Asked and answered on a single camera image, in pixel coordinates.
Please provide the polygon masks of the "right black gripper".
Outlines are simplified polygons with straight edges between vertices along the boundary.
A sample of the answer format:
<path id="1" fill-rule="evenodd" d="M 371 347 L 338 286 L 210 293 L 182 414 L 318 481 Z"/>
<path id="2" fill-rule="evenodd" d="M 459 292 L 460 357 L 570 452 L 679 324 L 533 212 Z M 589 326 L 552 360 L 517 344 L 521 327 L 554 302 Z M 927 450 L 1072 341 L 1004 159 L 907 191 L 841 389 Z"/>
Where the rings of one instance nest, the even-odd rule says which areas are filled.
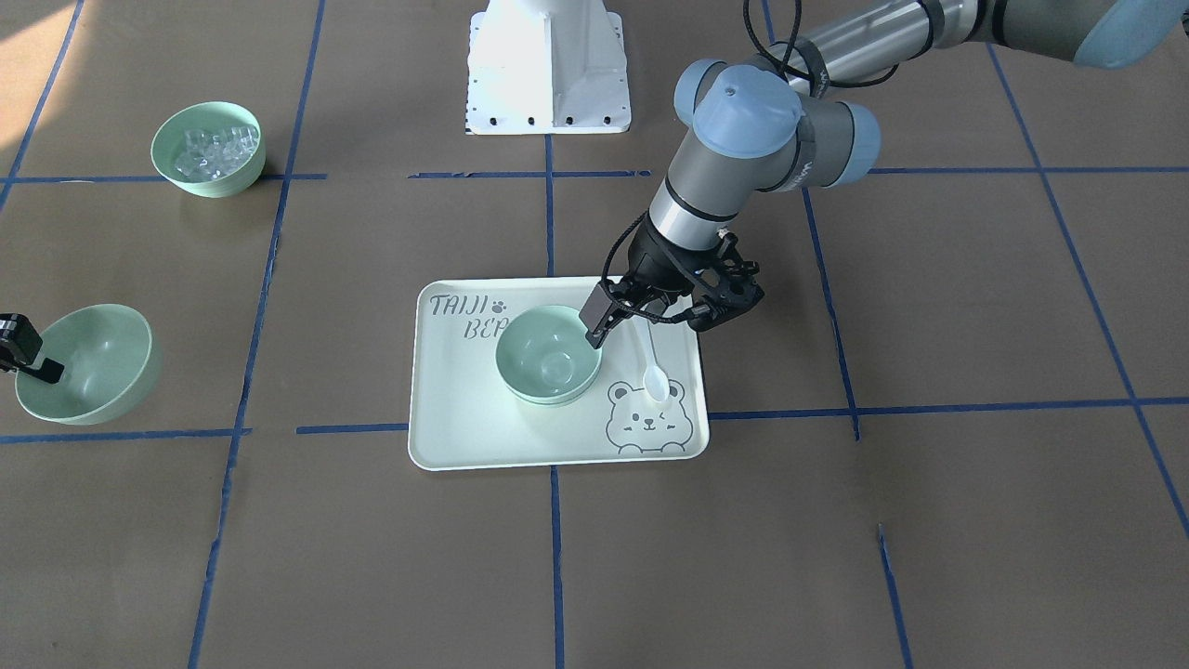
<path id="1" fill-rule="evenodd" d="M 25 373 L 43 384 L 55 385 L 64 375 L 64 365 L 52 359 L 37 361 L 43 339 L 24 314 L 1 314 L 1 370 Z"/>

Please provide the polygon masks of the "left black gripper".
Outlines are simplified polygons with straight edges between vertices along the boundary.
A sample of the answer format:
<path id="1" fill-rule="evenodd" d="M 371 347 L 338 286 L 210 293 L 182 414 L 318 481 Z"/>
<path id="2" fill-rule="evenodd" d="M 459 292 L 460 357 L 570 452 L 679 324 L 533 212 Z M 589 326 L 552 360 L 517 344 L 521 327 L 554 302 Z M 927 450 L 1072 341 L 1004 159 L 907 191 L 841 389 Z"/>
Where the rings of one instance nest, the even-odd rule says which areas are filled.
<path id="1" fill-rule="evenodd" d="M 624 283 L 596 284 L 579 309 L 590 347 L 604 346 L 610 332 L 627 318 L 673 321 L 666 316 L 667 310 L 679 297 L 696 292 L 688 280 L 688 253 L 696 251 L 669 242 L 649 217 L 637 219 L 628 250 Z M 692 307 L 688 317 L 693 316 Z"/>

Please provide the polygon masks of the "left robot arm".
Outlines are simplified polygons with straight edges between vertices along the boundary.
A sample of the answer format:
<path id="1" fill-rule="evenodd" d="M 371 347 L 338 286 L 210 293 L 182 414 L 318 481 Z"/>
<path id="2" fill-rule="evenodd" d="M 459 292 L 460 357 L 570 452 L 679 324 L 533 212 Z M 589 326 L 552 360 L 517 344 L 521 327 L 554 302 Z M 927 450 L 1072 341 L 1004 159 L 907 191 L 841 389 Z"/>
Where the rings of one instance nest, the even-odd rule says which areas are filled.
<path id="1" fill-rule="evenodd" d="M 698 59 L 673 95 L 686 135 L 624 233 L 627 270 L 602 276 L 579 313 L 587 342 L 600 348 L 633 317 L 706 332 L 762 299 L 729 229 L 749 196 L 849 185 L 877 160 L 876 119 L 832 91 L 970 42 L 1113 71 L 1155 51 L 1184 12 L 1184 1 L 883 1 L 740 63 Z"/>

